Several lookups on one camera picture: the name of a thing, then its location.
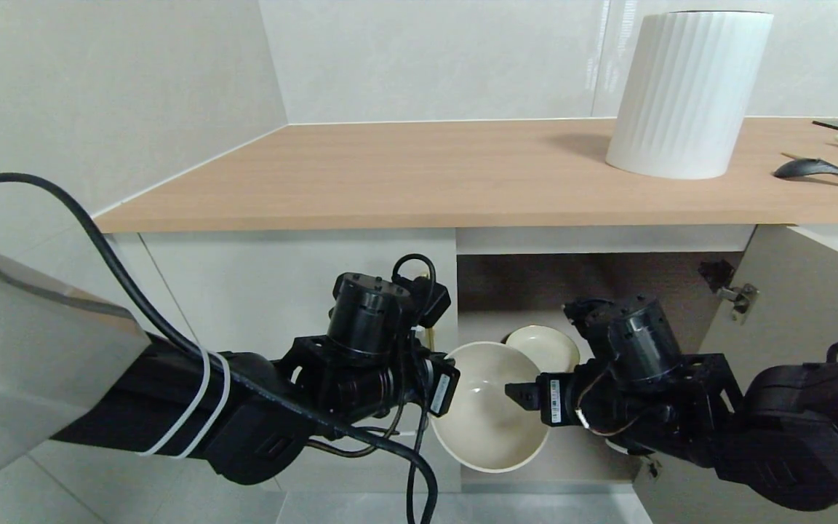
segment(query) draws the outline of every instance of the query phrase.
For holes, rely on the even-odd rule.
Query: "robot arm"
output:
[[[838,503],[838,362],[762,371],[743,396],[724,355],[685,355],[654,298],[586,299],[565,315],[596,358],[506,385],[543,424],[583,425],[630,454],[654,451],[795,510]]]
[[[230,368],[269,391],[347,424],[385,417],[403,402],[422,405],[423,388],[437,384],[446,386],[430,413],[444,415],[459,374],[444,354],[435,354],[416,341],[412,326],[415,304],[430,304],[415,324],[435,325],[451,304],[448,290],[425,277],[393,279],[399,283],[359,273],[340,275],[327,334],[296,338],[280,360],[268,361],[249,352],[221,355]],[[147,450],[193,400],[202,377],[202,362],[165,339],[151,336],[151,345],[102,401],[51,438]],[[422,378],[426,384],[420,384]],[[199,408],[157,453],[180,454],[209,420],[221,391],[222,375],[213,374]],[[288,467],[315,435],[329,440],[342,437],[333,428],[235,388],[222,415],[189,457],[208,461],[230,481],[257,484]]]

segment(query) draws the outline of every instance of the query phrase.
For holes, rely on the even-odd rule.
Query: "white cylindrical container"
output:
[[[606,162],[663,178],[725,173],[772,18],[751,11],[645,17]]]

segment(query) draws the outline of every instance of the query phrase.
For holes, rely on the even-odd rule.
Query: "cream bowl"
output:
[[[538,411],[525,411],[506,396],[503,386],[535,381],[538,366],[499,342],[472,342],[448,356],[461,378],[448,413],[431,419],[442,447],[484,473],[506,473],[535,458],[548,439],[548,426]]]

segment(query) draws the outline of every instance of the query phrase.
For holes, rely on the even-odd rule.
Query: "barcode label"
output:
[[[551,400],[551,423],[562,421],[562,385],[558,381],[548,381],[548,393]]]
[[[445,394],[448,392],[448,384],[451,384],[452,379],[448,375],[442,375],[439,378],[439,385],[435,388],[435,396],[432,397],[432,406],[429,410],[433,413],[438,413],[442,409],[442,402],[445,401]]]

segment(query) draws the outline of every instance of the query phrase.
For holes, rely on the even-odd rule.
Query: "gray metal panel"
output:
[[[89,411],[147,344],[126,309],[0,255],[0,469]]]
[[[743,391],[772,365],[822,362],[838,341],[838,252],[785,226],[759,226],[733,279],[733,285],[746,282],[761,291],[746,324],[731,320],[728,303],[720,306],[701,352],[726,354]],[[655,524],[838,522],[838,505],[791,511],[747,485],[718,480],[713,470],[655,457],[662,463],[658,478],[643,468],[634,484]]]

